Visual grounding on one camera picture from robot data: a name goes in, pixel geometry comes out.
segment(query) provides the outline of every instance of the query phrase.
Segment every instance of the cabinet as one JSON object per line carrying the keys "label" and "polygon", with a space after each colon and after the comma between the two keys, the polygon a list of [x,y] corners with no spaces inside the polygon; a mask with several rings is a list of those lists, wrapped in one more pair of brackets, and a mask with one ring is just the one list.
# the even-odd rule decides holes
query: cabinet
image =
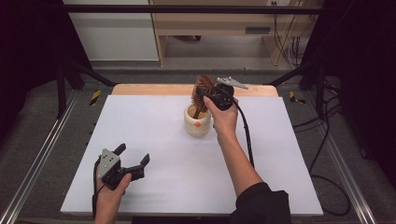
{"label": "cabinet", "polygon": [[[199,6],[268,6],[267,0],[149,0],[151,5],[199,5]],[[318,0],[290,0],[288,6],[321,6]],[[160,62],[166,51],[169,35],[261,35],[274,65],[278,65],[281,52],[275,42],[288,45],[291,36],[309,36],[315,22],[307,15],[256,15],[256,14],[184,14],[157,13],[152,15]]]}
{"label": "cabinet", "polygon": [[[64,0],[65,4],[148,5],[147,0]],[[90,61],[158,61],[149,13],[69,13]]]}

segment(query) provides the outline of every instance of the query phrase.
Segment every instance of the hand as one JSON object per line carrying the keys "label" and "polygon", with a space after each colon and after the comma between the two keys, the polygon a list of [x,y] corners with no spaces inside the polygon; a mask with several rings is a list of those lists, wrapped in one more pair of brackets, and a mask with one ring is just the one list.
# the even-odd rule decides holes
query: hand
{"label": "hand", "polygon": [[210,113],[212,113],[219,142],[221,138],[225,136],[234,137],[236,130],[236,120],[238,118],[238,109],[236,106],[232,105],[228,110],[221,111],[206,96],[204,96],[204,102],[207,109],[210,111]]}
{"label": "hand", "polygon": [[121,197],[131,182],[132,175],[127,174],[121,180],[116,189],[111,190],[103,185],[102,179],[96,178],[96,186],[100,189],[96,203],[95,224],[113,224],[116,222],[120,208]]}

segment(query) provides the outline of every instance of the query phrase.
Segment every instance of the person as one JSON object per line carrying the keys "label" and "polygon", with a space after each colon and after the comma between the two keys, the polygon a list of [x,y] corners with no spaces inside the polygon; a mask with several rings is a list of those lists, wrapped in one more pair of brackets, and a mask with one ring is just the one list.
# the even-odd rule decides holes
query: person
{"label": "person", "polygon": [[[236,209],[229,215],[232,224],[245,223],[291,223],[289,196],[284,191],[271,191],[250,164],[236,136],[238,110],[235,105],[226,111],[219,110],[204,97],[207,109],[214,120],[227,169],[236,196]],[[98,195],[95,223],[114,223],[120,206],[122,193],[128,187],[129,176],[125,176],[114,190],[101,190]]]}

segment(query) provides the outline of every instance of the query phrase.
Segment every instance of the wooden cabinet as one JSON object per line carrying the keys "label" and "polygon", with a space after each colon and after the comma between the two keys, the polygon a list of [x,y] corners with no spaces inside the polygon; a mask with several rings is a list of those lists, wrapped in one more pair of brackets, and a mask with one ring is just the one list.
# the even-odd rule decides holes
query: wooden cabinet
{"label": "wooden cabinet", "polygon": [[[196,6],[268,6],[267,0],[149,0],[151,5]],[[317,6],[318,0],[290,0],[289,6]],[[283,46],[291,36],[309,36],[314,22],[305,15],[256,14],[152,14],[160,62],[163,63],[166,39],[169,35],[261,35],[274,65],[278,65],[281,52],[276,46],[275,31]]]}

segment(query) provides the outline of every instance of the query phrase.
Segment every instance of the wooden edge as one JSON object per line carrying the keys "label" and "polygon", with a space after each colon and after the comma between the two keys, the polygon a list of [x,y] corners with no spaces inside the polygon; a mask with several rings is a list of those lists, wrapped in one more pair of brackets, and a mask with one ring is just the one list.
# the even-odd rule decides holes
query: wooden edge
{"label": "wooden edge", "polygon": [[[112,95],[191,95],[192,84],[118,84]],[[235,96],[277,97],[274,86],[248,85],[248,90],[234,88]]]}
{"label": "wooden edge", "polygon": [[[153,0],[148,0],[149,5],[154,5]],[[154,31],[154,36],[155,36],[155,44],[157,47],[157,55],[158,59],[160,60],[160,66],[163,67],[163,62],[164,62],[164,52],[162,49],[160,37],[158,36],[158,29],[157,29],[157,15],[155,13],[150,13],[151,16],[151,22],[152,22],[152,28]]]}

